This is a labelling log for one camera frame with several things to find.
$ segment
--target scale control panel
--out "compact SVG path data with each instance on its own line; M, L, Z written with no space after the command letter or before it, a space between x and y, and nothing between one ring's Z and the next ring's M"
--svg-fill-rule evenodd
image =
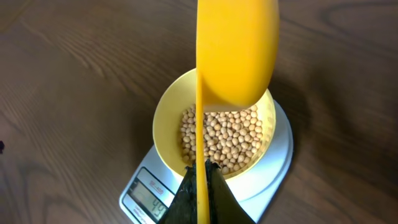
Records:
M141 167L121 202L134 223L153 224L166 213L173 198L171 190L149 170Z

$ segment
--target black object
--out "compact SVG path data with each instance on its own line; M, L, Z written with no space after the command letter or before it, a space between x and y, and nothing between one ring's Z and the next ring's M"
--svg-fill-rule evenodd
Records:
M2 151L4 150L6 146L4 145L4 143L2 141L0 141L0 154L2 154Z
M228 188L220 167L206 161L207 187L209 193L210 222L212 224L255 223L239 206ZM177 194L160 224L197 224L196 167L187 167Z

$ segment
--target wooden table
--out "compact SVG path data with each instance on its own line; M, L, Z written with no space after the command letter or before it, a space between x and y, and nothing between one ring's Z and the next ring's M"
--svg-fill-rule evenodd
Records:
M196 1L0 3L0 223L130 223L157 102L195 67ZM280 1L270 90L294 160L261 223L397 223L398 2Z

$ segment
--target white scale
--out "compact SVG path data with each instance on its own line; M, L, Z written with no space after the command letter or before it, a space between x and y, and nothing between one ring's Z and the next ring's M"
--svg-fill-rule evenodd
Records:
M293 137L289 120L276 102L275 112L275 133L267 152L245 174L227 180L235 199L256 223L292 160ZM152 146L123 190L120 207L135 224L157 223L172 203L181 181L182 178L166 167Z

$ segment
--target bowl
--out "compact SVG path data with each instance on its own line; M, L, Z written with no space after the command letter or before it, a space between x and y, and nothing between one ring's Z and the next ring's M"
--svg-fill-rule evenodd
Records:
M190 70L175 80L161 97L156 107L153 138L156 151L163 163L177 176L184 177L186 166L182 160L180 125L182 112L195 103L196 69ZM262 121L261 147L252 159L240 170L224 175L225 180L239 177L254 167L266 153L275 131L275 105L267 90L256 103L258 118Z

